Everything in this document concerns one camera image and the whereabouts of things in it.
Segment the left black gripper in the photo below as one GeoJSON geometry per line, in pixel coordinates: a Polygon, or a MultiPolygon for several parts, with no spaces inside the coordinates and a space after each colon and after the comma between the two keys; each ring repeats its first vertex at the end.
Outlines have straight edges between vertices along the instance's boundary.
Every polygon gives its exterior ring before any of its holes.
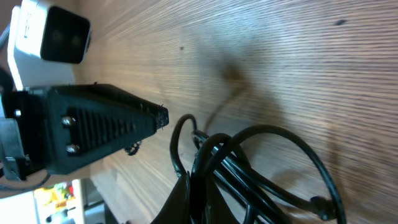
{"type": "Polygon", "coordinates": [[[108,84],[10,91],[1,105],[2,170],[14,181],[69,174],[169,123],[167,108],[108,84]]]}

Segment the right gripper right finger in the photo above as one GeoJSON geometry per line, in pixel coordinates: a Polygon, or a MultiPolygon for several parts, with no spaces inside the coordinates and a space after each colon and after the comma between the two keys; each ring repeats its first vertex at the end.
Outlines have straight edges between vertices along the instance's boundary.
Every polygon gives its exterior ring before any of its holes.
{"type": "Polygon", "coordinates": [[[205,223],[238,224],[218,187],[212,180],[206,181],[205,223]]]}

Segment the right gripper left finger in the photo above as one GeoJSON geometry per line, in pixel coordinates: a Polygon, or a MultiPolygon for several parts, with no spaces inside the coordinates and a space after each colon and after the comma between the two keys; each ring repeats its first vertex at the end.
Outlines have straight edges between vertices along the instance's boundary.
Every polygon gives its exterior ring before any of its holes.
{"type": "Polygon", "coordinates": [[[190,174],[178,178],[169,197],[151,224],[190,223],[190,174]]]}

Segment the background office clutter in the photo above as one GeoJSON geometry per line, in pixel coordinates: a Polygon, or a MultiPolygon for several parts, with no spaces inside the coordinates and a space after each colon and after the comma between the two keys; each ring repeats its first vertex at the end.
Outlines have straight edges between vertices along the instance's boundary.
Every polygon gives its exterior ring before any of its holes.
{"type": "Polygon", "coordinates": [[[60,182],[1,199],[1,224],[105,222],[103,198],[90,179],[60,182]]]}

